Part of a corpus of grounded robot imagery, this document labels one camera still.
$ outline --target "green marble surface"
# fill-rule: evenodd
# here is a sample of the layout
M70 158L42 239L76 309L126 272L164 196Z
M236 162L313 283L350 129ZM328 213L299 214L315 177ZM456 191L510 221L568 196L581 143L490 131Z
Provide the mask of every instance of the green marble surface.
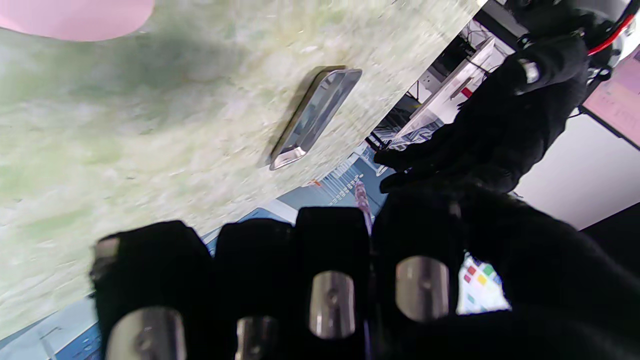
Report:
M158 0L114 40L0 30L0 338L91 291L97 238L204 233L329 172L481 3ZM330 65L364 74L310 154L269 171Z

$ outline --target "gloved hand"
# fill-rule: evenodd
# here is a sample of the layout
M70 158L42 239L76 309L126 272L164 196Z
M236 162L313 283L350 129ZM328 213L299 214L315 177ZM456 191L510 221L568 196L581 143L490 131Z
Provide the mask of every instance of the gloved hand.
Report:
M380 191L417 181L462 179L498 192L513 190L584 100L587 53L582 39L563 37L508 56L453 124L436 131L430 141L376 154L375 162L397 172L381 182ZM527 77L525 68L532 67L538 75Z

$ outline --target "silver tray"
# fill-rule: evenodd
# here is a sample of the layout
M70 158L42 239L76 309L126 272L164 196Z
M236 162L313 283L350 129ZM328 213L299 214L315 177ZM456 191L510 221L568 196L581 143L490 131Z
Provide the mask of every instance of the silver tray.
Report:
M271 170L306 155L360 80L362 70L325 70L316 76L271 153Z

